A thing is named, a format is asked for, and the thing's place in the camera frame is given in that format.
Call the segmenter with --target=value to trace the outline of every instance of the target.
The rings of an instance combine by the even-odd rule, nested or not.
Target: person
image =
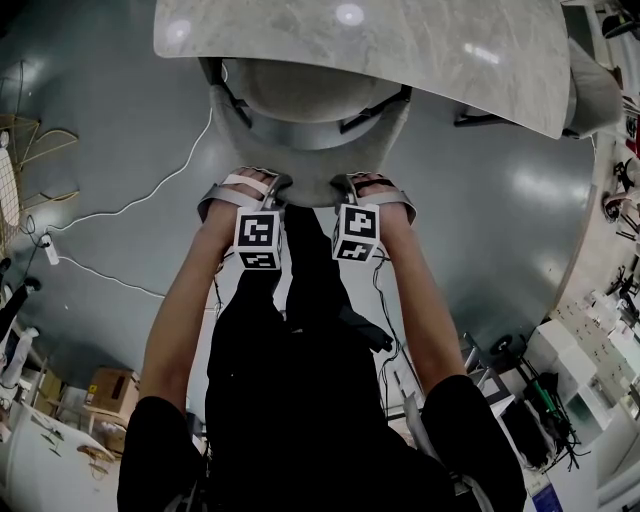
[[[249,169],[240,174],[265,184],[272,179]],[[244,184],[229,188],[261,197]],[[359,194],[390,190],[377,182]],[[219,200],[210,205],[149,334],[120,469],[119,510],[164,510],[176,496],[189,496],[196,480],[209,510],[458,510],[452,471],[474,478],[494,510],[522,510],[520,466],[466,376],[453,321],[399,203],[381,206],[380,235],[426,394],[422,420],[442,463],[388,427],[371,351],[336,321],[350,302],[331,241],[313,210],[292,205],[284,215],[293,276],[286,321],[272,297],[280,272],[245,271],[211,340],[210,462],[200,457],[185,420],[187,384],[209,290],[233,244],[236,210]]]
[[[5,298],[4,306],[2,307],[2,309],[0,309],[0,340],[2,340],[0,341],[0,375],[2,375],[2,373],[7,369],[7,366],[14,357],[14,354],[11,353],[11,351],[9,351],[9,353],[7,354],[6,350],[9,335],[11,334],[11,327],[15,323],[18,312],[20,311],[20,308],[25,303],[29,295],[37,292],[38,290],[40,290],[40,288],[42,288],[40,281],[33,277],[26,277],[20,287],[16,290],[16,292],[12,293],[9,285],[5,284],[4,287],[2,286],[2,282],[4,281],[4,274],[7,272],[7,270],[9,270],[10,267],[10,258],[4,258],[2,261],[0,261],[0,288],[4,288],[3,291]]]

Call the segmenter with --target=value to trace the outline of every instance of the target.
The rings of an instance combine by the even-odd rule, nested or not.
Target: desk
[[[561,136],[570,65],[557,0],[351,1],[158,0],[154,48],[361,73]]]

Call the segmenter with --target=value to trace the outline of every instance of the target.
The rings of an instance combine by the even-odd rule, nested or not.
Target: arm
[[[369,174],[356,181],[379,179]],[[375,184],[362,196],[394,190]],[[420,243],[407,219],[404,204],[380,207],[380,237],[398,283],[400,306],[409,352],[425,394],[452,375],[466,375],[458,335],[444,299],[422,256]]]
[[[269,184],[260,172],[240,174]],[[258,198],[247,185],[227,186]],[[233,244],[238,207],[213,201],[207,220],[198,230],[189,253],[165,297],[153,323],[140,379],[140,399],[157,396],[185,412],[187,386],[198,346],[202,317],[216,271]]]

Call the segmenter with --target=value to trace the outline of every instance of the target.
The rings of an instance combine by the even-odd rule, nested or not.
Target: white table
[[[158,0],[154,47],[362,73],[561,136],[570,67],[558,0],[351,1]]]

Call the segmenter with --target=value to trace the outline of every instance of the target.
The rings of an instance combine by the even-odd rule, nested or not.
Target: floor
[[[41,119],[44,129],[65,128],[80,137],[75,146],[24,171],[25,196],[80,191],[72,201],[32,210],[39,232],[144,196],[182,166],[206,125],[207,84],[197,61],[163,60],[153,53],[154,5],[33,0],[0,40],[1,76],[15,78],[15,64],[25,63],[21,114]],[[4,111],[13,111],[15,84],[6,81]],[[502,334],[527,334],[552,306],[580,237],[593,148],[590,141],[554,141],[516,126],[455,129],[460,108],[416,93],[385,172],[417,206],[416,229],[458,331],[471,332],[488,347]],[[211,127],[186,171],[153,199],[117,217],[78,223],[54,236],[56,248],[104,274],[163,293],[198,228],[199,198],[233,166]],[[330,232],[332,211],[319,216]],[[16,240],[13,283],[31,252],[28,239]],[[356,310],[385,327],[370,285],[372,266],[343,269]],[[159,300],[66,261],[51,267],[43,251],[30,274],[44,287],[30,298],[21,320],[40,329],[39,347],[61,374],[81,385],[100,360],[140,369]],[[220,276],[223,301],[231,298],[238,275],[230,263]],[[402,336],[389,268],[382,284]],[[287,285],[285,277],[276,293],[280,305]],[[208,314],[192,372],[189,395],[197,412],[213,325]],[[337,351],[327,348],[319,356]],[[274,405],[286,408],[286,400],[274,397]]]

